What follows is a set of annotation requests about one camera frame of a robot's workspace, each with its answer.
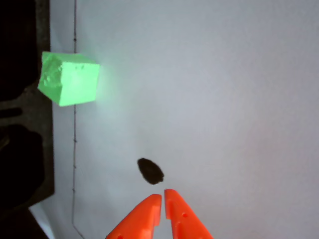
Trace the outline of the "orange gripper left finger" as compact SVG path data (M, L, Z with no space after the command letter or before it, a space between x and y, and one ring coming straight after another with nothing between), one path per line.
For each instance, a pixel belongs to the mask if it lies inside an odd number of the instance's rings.
M152 239L160 224L162 196L152 194L141 201L106 236L106 239Z

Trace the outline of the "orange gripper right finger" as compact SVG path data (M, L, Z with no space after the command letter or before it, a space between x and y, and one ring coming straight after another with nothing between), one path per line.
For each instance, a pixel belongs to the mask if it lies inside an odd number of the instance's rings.
M173 239L213 239L209 230L176 190L165 189L164 200Z

